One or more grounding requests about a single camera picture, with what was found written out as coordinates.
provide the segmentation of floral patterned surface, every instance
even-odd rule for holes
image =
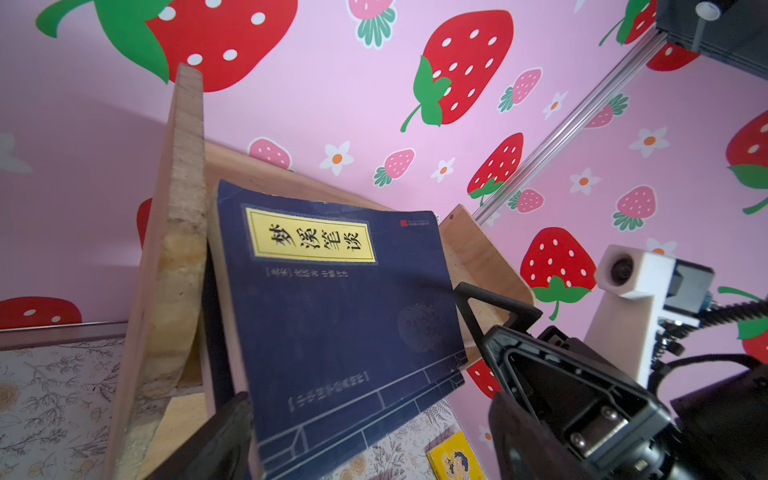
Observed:
[[[459,430],[443,399],[322,480],[433,480],[427,452]]]
[[[0,478],[99,478],[123,344],[0,352]]]

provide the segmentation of yellow title label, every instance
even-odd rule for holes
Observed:
[[[257,257],[375,263],[367,223],[321,220],[246,208]]]

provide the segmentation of blue book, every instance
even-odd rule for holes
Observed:
[[[267,478],[330,472],[463,383],[432,212],[222,180],[212,215],[230,369],[235,390],[250,393]]]

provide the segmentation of wall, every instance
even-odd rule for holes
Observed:
[[[99,478],[123,344],[0,352],[0,478]]]
[[[468,190],[507,175],[483,171],[480,181],[483,162],[519,165],[655,13],[655,2],[625,15],[610,0],[175,0],[161,12],[104,2],[98,16],[93,2],[58,14],[49,5],[0,5],[0,41],[13,45],[0,51],[0,199],[11,206],[0,221],[0,300],[23,299],[0,303],[4,327],[127,318],[137,210],[154,189],[164,80],[179,61],[204,72],[210,140],[288,167],[265,150],[279,148],[297,173],[445,215],[457,203],[475,210],[482,198]],[[435,65],[422,69],[417,100],[422,54]],[[419,105],[424,115],[402,133]],[[411,163],[386,164],[403,151]]]
[[[584,338],[602,297],[601,290],[592,290],[594,264],[612,243],[713,267],[717,276],[712,290],[721,304],[748,300],[738,293],[718,293],[724,286],[762,298],[768,293],[768,208],[754,211],[766,197],[766,191],[759,189],[768,187],[768,83],[704,57],[667,70],[672,65],[664,67],[664,52],[649,64],[656,71],[645,68],[625,88],[623,94],[629,97],[625,108],[621,108],[624,96],[613,102],[611,113],[621,114],[601,127],[583,130],[523,187],[521,198],[527,197],[527,203],[513,202],[514,210],[503,207],[492,225],[485,226],[531,286],[546,286],[550,276],[571,282],[559,291],[550,286],[537,292],[537,306],[545,315],[531,329],[534,335],[556,325],[570,336]],[[744,167],[735,165],[752,165],[742,176],[745,184],[736,175]],[[639,186],[645,187],[638,190],[638,198],[655,197],[655,202],[641,204],[655,208],[636,214],[629,209],[635,203],[624,197]],[[630,218],[622,217],[621,211]],[[632,217],[640,217],[642,224],[630,221]],[[538,237],[550,227],[565,232],[547,230]],[[565,247],[562,255],[550,246],[551,240]],[[553,253],[553,264],[535,261],[531,266],[542,243],[546,253]],[[574,251],[573,257],[568,250]],[[548,317],[556,299],[561,302],[553,322]],[[767,329],[768,319],[761,319],[695,332],[682,342],[684,355],[747,351],[768,362]],[[708,363],[677,370],[662,384],[660,397],[677,398],[741,369]],[[483,445],[490,399],[469,382],[481,376],[465,376],[467,386],[449,401],[490,473],[495,455]]]

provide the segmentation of pink wallpaper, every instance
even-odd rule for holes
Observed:
[[[488,178],[470,182],[497,147],[521,134],[498,152],[519,165],[629,49],[615,30],[598,45],[624,17],[608,0],[181,1],[149,30],[135,15],[156,14],[97,16],[93,2],[63,16],[50,0],[0,6],[0,41],[17,45],[0,51],[0,310],[45,296],[84,322],[128,316],[177,61],[207,79],[210,140],[286,166],[258,152],[275,146],[298,173],[445,215],[475,210],[482,195],[467,192]],[[117,14],[140,41],[121,41]],[[421,55],[433,65],[415,95]]]
[[[545,199],[541,207],[527,213],[520,207],[503,207],[485,232],[529,283],[540,280],[530,279],[540,270],[533,270],[527,257],[524,260],[531,241],[540,230],[558,227],[569,232],[595,263],[612,243],[656,250],[713,267],[717,274],[713,291],[729,286],[764,298],[768,209],[751,214],[743,209],[758,204],[766,191],[741,184],[729,170],[740,162],[729,159],[741,155],[744,162],[761,165],[761,171],[768,167],[768,117],[763,114],[761,121],[743,129],[768,109],[768,84],[709,58],[697,58],[674,71],[645,68],[623,93],[629,98],[620,116],[582,131],[524,186]],[[749,133],[749,141],[731,143],[740,131]],[[740,150],[731,153],[729,147],[727,158],[729,144]],[[755,170],[759,177],[760,169]],[[655,202],[647,201],[650,197]],[[635,198],[643,200],[636,203]],[[635,205],[642,208],[630,210]],[[535,242],[534,250],[539,244]],[[573,260],[579,260],[579,251],[575,253]],[[577,267],[566,268],[564,279],[581,275]],[[721,304],[747,301],[732,293],[714,296]],[[595,289],[575,303],[560,302],[554,324],[570,336],[584,338],[601,297],[602,291]],[[548,316],[555,305],[537,302],[545,315],[532,328],[534,335],[553,324]],[[731,324],[702,330],[682,342],[684,355],[746,350],[765,362],[767,329],[768,319],[763,319],[741,329]],[[740,370],[720,363],[678,370],[662,384],[660,397],[677,398]],[[471,376],[465,376],[467,386],[449,401],[494,478],[495,454],[482,441],[490,399],[479,395]]]

